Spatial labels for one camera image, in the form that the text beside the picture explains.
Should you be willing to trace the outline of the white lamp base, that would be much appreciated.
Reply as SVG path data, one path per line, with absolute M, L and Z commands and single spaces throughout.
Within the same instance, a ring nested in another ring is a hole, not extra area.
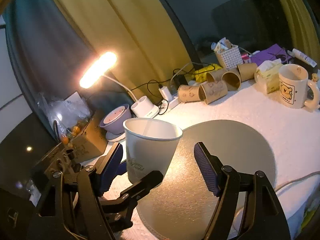
M 138 118 L 154 118 L 159 113 L 159 107 L 154 105 L 147 96 L 136 101 L 131 106 L 131 110 Z

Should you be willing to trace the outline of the brown paper cup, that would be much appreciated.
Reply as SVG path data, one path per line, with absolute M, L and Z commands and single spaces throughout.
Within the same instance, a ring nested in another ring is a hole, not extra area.
M 208 82 L 224 81 L 229 91 L 236 91 L 241 86 L 240 73 L 236 68 L 221 68 L 206 74 Z
M 244 63 L 237 65 L 241 81 L 244 82 L 253 79 L 257 67 L 256 63 Z
M 226 96 L 228 89 L 224 81 L 206 82 L 200 85 L 199 97 L 207 105 Z
M 180 102 L 183 103 L 201 101 L 200 86 L 180 85 L 177 94 Z

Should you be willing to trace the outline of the round grey mat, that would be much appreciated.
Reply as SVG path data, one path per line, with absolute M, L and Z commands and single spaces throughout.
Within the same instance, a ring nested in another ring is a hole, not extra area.
M 226 165 L 276 180 L 272 148 L 251 126 L 213 120 L 186 128 L 162 183 L 137 206 L 145 227 L 157 239 L 202 239 L 223 193 Z

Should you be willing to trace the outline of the white tube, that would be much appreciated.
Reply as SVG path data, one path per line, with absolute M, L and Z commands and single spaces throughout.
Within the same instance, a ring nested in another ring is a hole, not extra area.
M 301 52 L 300 50 L 293 48 L 292 50 L 294 56 L 298 59 L 300 59 L 301 61 L 307 63 L 308 65 L 310 65 L 312 68 L 316 68 L 317 67 L 317 63 L 310 58 L 308 55 L 304 54 L 303 52 Z

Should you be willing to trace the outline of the white paper cup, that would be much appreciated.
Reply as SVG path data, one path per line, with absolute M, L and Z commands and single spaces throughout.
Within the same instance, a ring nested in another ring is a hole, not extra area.
M 152 171 L 166 175 L 183 131 L 169 122 L 150 118 L 127 119 L 123 127 L 129 181 L 134 184 Z

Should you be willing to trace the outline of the white saucer plate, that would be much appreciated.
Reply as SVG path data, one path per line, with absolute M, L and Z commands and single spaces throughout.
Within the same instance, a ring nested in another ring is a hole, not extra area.
M 125 139 L 125 133 L 121 133 L 121 134 L 113 134 L 109 131 L 106 132 L 106 139 L 107 141 L 110 141 L 110 142 L 118 142 L 118 141 L 121 141 L 123 139 Z

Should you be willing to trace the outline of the purple folder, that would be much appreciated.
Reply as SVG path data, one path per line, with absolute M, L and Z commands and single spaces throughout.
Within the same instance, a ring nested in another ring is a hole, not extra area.
M 277 44 L 270 46 L 269 48 L 259 51 L 251 56 L 251 62 L 260 66 L 264 61 L 274 61 L 280 59 L 281 63 L 289 63 L 292 59 L 285 48 L 280 47 Z

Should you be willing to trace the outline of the white storage basket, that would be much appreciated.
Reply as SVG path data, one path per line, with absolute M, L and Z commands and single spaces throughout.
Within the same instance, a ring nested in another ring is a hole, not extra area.
M 243 64 L 240 50 L 237 45 L 232 45 L 231 49 L 214 51 L 219 65 L 225 69 L 231 69 L 239 64 Z

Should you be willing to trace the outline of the purple bowl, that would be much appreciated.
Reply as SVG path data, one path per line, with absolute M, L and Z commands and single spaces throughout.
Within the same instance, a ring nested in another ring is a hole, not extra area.
M 132 115 L 130 107 L 128 104 L 124 104 L 103 117 L 100 121 L 99 127 L 112 134 L 122 134 L 124 133 L 123 122 L 131 118 Z

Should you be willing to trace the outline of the tissue pack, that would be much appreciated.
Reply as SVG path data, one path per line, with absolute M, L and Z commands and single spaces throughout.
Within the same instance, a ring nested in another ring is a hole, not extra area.
M 279 70 L 282 65 L 281 59 L 276 59 L 266 60 L 257 67 L 254 79 L 264 94 L 270 94 L 279 89 Z

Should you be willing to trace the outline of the white power strip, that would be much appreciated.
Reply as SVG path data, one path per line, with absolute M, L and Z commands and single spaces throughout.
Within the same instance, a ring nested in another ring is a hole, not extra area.
M 177 105 L 181 103 L 180 99 L 178 96 L 174 96 L 170 102 L 167 102 L 167 100 L 163 99 L 162 104 L 160 106 L 160 109 L 166 110 L 167 112 L 171 111 L 174 109 Z

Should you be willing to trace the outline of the yellow curtain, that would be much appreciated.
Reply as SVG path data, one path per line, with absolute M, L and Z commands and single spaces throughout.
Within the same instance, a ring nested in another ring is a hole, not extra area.
M 157 102 L 189 54 L 160 0 L 53 0 L 77 34 L 99 55 L 111 51 L 114 77 L 136 97 Z

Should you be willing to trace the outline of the cardboard box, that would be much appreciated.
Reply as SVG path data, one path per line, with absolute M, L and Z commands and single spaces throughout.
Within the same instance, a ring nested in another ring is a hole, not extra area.
M 103 117 L 102 110 L 95 111 L 80 134 L 71 140 L 73 151 L 70 155 L 74 157 L 73 160 L 76 163 L 82 163 L 104 154 L 107 146 L 106 130 L 99 126 Z

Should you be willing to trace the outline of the yellow bag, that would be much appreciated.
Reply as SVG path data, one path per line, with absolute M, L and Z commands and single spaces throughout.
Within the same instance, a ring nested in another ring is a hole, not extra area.
M 195 70 L 192 74 L 192 77 L 197 83 L 203 83 L 207 80 L 206 75 L 208 72 L 212 72 L 220 69 L 222 69 L 220 65 L 211 63 L 208 66 L 205 66 L 199 70 Z

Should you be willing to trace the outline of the white charger plug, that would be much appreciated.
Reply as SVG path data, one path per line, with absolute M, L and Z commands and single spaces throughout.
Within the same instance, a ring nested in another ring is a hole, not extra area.
M 168 102 L 172 101 L 172 94 L 170 92 L 170 90 L 168 89 L 167 86 L 163 86 L 161 84 L 158 85 L 159 86 L 159 92 L 161 94 L 161 96 L 163 97 L 163 99 L 167 100 Z

